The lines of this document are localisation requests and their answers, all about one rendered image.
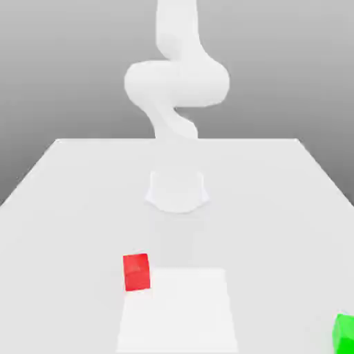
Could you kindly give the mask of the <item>small red cube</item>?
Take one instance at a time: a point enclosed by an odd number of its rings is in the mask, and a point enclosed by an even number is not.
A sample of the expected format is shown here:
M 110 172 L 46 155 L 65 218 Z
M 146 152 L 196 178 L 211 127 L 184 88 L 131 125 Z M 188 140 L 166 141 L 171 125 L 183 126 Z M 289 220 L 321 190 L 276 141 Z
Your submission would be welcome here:
M 127 292 L 151 287 L 149 259 L 146 253 L 124 255 L 122 261 Z

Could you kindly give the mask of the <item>small green cube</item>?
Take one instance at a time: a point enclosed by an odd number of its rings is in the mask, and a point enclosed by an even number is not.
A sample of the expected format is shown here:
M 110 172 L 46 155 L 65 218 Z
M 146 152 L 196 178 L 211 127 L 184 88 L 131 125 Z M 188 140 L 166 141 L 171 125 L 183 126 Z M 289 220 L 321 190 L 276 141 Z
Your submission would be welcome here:
M 338 314 L 333 326 L 334 354 L 354 354 L 354 316 Z

